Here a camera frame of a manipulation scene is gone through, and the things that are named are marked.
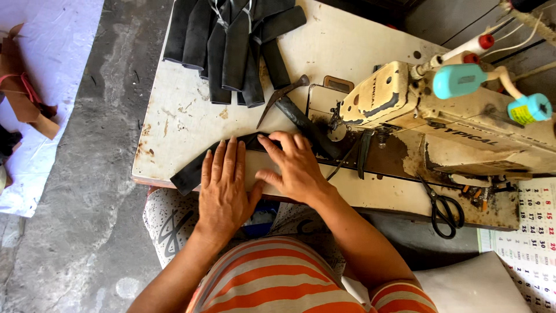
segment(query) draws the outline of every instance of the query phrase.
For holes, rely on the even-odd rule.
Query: white table top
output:
[[[303,7],[307,24],[278,38],[291,81],[307,74],[312,84],[322,84],[324,77],[331,75],[357,85],[371,75],[374,65],[394,60],[420,63],[436,53],[447,51],[407,33],[314,0],[297,0],[297,4]],[[420,60],[413,57],[414,51],[421,53]],[[274,90],[262,59],[261,82],[268,100]],[[201,80],[197,71],[172,62],[158,63],[133,163],[132,176],[136,182],[173,187],[170,177],[208,146],[232,135],[241,136],[256,131],[255,126],[264,106],[248,109],[235,103],[213,105],[209,102],[208,91],[208,82]],[[307,92],[308,87],[301,87],[289,94],[302,111],[307,105]],[[260,131],[271,133],[275,130],[296,131],[297,128],[274,106]],[[320,166],[324,176],[334,170],[329,165]],[[248,190],[255,181],[256,171],[265,167],[277,169],[267,154],[247,152]],[[342,168],[331,183],[354,207],[390,209],[425,216],[431,213],[429,198],[417,182],[389,177],[378,179],[370,173],[365,173],[365,180],[360,180],[356,171]],[[459,190],[441,190],[438,187],[437,191],[460,199],[466,211],[466,220],[470,223],[510,228],[518,226],[515,212],[499,214],[507,215],[504,218],[486,214],[459,198]],[[271,186],[267,186],[264,193],[281,195]],[[497,197],[496,201],[498,207],[513,205],[507,195]]]

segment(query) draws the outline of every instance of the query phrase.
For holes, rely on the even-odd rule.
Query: calendar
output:
[[[483,251],[495,251],[536,313],[556,312],[556,178],[519,183],[519,229],[480,230]]]

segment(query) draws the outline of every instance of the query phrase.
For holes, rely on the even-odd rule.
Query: black scissors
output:
[[[421,175],[417,174],[417,177],[419,177],[419,179],[421,180],[421,183],[423,184],[423,186],[425,186],[425,190],[427,195],[429,195],[430,198],[430,202],[433,204],[433,212],[430,216],[430,219],[433,223],[433,228],[434,231],[436,231],[436,233],[438,234],[438,236],[444,238],[444,239],[452,239],[455,237],[455,230],[457,228],[461,228],[463,226],[463,223],[465,222],[465,214],[463,213],[463,209],[461,208],[461,206],[459,205],[458,201],[456,201],[453,198],[447,197],[445,195],[438,195],[438,193],[436,193],[436,191],[434,191],[423,179],[423,177],[421,177]],[[446,210],[446,215],[444,215],[439,209],[438,209],[438,201],[440,201],[442,203],[442,205],[444,206],[444,209]],[[448,206],[448,202],[452,202],[456,209],[458,210],[458,214],[459,214],[459,221],[458,224],[456,224],[456,221],[454,219],[454,215],[451,212],[450,207]],[[440,217],[444,222],[446,222],[446,224],[448,224],[448,226],[450,227],[450,234],[449,235],[445,235],[443,234],[439,229],[438,229],[438,225],[436,223],[436,217]]]

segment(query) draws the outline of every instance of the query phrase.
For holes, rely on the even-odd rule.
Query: striped shirt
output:
[[[187,312],[438,313],[408,283],[382,288],[363,306],[313,249],[289,237],[243,243],[224,254],[201,281]]]

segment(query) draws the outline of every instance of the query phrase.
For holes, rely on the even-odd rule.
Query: red spool cap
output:
[[[479,46],[483,49],[489,49],[494,45],[494,37],[491,34],[482,35],[479,37]]]
[[[463,57],[463,62],[464,63],[475,63],[475,64],[479,64],[480,58],[477,54],[475,53],[470,53],[466,56]]]

